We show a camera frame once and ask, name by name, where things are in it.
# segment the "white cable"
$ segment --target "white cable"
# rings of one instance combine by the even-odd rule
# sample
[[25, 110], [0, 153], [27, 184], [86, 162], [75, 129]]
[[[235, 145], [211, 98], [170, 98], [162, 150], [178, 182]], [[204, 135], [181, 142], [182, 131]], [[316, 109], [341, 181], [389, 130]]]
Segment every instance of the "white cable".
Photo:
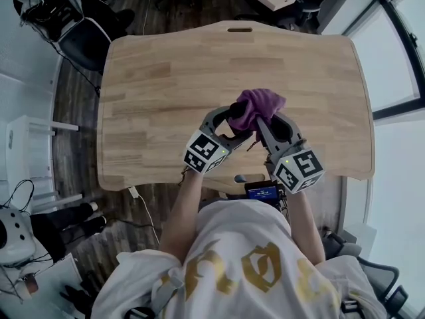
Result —
[[146, 26], [146, 20], [147, 20], [147, 12], [149, 11], [149, 6], [151, 5], [151, 0], [147, 0], [147, 8], [146, 8], [146, 15], [145, 15], [145, 22], [143, 23], [143, 32], [141, 35], [145, 35], [145, 26]]
[[153, 234], [155, 235], [155, 238], [157, 239], [157, 242], [158, 242], [158, 245], [159, 245], [159, 239], [158, 239], [157, 233], [155, 232], [155, 227], [153, 226], [153, 221], [152, 221], [151, 214], [149, 214], [149, 211], [147, 210], [147, 205], [146, 205], [146, 202], [145, 202], [145, 200], [143, 199], [143, 197], [142, 197], [142, 196], [140, 196], [140, 195], [139, 195], [139, 197], [141, 198], [141, 200], [143, 201], [143, 204], [145, 205], [146, 213], [149, 215], [149, 219], [151, 220], [151, 225], [152, 225]]

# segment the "power plug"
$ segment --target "power plug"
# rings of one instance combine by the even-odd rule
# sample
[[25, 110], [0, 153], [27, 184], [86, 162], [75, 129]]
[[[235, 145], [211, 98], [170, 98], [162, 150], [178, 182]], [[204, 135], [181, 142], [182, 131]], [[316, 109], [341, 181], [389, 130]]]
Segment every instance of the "power plug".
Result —
[[131, 196], [133, 196], [134, 199], [137, 199], [140, 197], [139, 192], [137, 191], [134, 185], [133, 187], [128, 188], [128, 191], [131, 193]]

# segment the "light wood tabletop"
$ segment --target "light wood tabletop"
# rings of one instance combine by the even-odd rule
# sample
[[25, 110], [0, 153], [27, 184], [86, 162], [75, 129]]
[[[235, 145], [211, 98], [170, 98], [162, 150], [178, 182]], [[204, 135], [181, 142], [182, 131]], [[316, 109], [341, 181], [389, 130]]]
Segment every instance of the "light wood tabletop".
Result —
[[[205, 115], [243, 90], [287, 98], [290, 117], [333, 175], [375, 170], [369, 96], [347, 37], [307, 35], [251, 21], [128, 36], [109, 49], [98, 113], [98, 179], [108, 190], [181, 180], [183, 152]], [[231, 135], [223, 125], [217, 134]], [[205, 175], [205, 186], [244, 193], [235, 175], [268, 179], [254, 136]]]

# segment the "window frame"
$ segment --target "window frame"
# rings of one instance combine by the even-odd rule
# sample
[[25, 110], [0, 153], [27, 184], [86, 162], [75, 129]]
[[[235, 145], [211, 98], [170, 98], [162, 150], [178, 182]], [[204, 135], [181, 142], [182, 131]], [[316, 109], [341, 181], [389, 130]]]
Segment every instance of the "window frame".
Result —
[[414, 38], [404, 24], [402, 17], [391, 3], [392, 0], [372, 0], [372, 2], [363, 10], [362, 13], [345, 29], [343, 35], [347, 36], [351, 31], [355, 30], [366, 17], [368, 17], [375, 9], [377, 3], [380, 4], [390, 21], [392, 22], [397, 35], [400, 37], [401, 43], [406, 51], [408, 60], [412, 67], [413, 76], [418, 86], [419, 97], [407, 102], [402, 102], [394, 106], [389, 106], [373, 112], [373, 120], [380, 120], [393, 116], [398, 116], [412, 111], [425, 108], [425, 68]]

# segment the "black pants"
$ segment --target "black pants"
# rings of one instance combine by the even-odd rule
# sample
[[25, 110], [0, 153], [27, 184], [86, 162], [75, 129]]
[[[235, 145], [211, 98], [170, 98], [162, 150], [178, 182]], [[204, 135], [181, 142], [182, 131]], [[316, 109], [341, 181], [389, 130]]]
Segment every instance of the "black pants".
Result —
[[92, 207], [83, 203], [52, 213], [31, 215], [34, 236], [56, 262], [105, 226], [103, 217], [84, 222], [92, 214]]

